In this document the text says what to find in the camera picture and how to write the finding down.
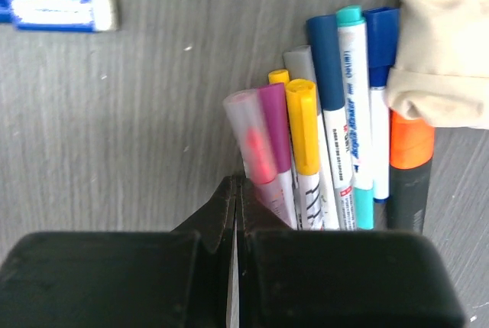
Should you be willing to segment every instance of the wood grain surface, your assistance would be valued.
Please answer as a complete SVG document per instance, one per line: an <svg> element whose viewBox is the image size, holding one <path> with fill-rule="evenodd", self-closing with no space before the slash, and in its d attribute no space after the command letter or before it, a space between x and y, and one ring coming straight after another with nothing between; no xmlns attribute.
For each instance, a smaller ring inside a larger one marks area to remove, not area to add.
<svg viewBox="0 0 489 328"><path fill-rule="evenodd" d="M179 224L241 168L222 99L351 3L397 0L120 0L115 33L1 26L0 258L36 230ZM489 326L488 139L437 131L426 219L474 327Z"/></svg>

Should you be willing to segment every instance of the folded fabric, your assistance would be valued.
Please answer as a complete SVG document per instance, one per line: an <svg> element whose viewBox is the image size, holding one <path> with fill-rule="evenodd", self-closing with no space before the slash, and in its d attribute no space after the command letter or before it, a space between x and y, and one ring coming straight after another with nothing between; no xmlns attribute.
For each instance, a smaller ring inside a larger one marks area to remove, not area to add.
<svg viewBox="0 0 489 328"><path fill-rule="evenodd" d="M387 99L406 119L489 129L489 0L401 0Z"/></svg>

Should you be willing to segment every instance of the white speck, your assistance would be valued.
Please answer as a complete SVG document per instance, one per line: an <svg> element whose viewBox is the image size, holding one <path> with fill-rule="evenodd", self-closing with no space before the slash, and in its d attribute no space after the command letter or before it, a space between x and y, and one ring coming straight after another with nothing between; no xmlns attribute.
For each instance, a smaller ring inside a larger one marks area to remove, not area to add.
<svg viewBox="0 0 489 328"><path fill-rule="evenodd" d="M489 305L489 301L487 303L483 303L482 305L476 305L475 307L472 307L472 309L478 309L479 307L486 307Z"/></svg>

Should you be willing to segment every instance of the yellow marker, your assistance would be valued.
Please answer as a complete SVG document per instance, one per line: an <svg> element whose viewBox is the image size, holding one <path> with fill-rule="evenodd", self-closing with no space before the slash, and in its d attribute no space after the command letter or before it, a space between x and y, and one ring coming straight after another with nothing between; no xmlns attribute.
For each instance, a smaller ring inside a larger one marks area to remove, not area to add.
<svg viewBox="0 0 489 328"><path fill-rule="evenodd" d="M273 70L268 74L270 85L274 83L283 83L285 86L290 82L288 70Z"/></svg>
<svg viewBox="0 0 489 328"><path fill-rule="evenodd" d="M299 174L303 229L321 230L324 229L324 218L319 201L316 84L308 80L292 80L286 85L286 95L293 153Z"/></svg>

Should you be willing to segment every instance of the pink highlighter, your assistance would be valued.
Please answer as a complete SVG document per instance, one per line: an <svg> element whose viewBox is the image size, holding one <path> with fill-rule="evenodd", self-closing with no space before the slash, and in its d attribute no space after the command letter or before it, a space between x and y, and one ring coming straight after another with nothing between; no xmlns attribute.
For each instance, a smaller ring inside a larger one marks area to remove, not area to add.
<svg viewBox="0 0 489 328"><path fill-rule="evenodd" d="M261 202L292 227L296 215L287 211L283 199L257 90L234 93L224 99L223 105Z"/></svg>

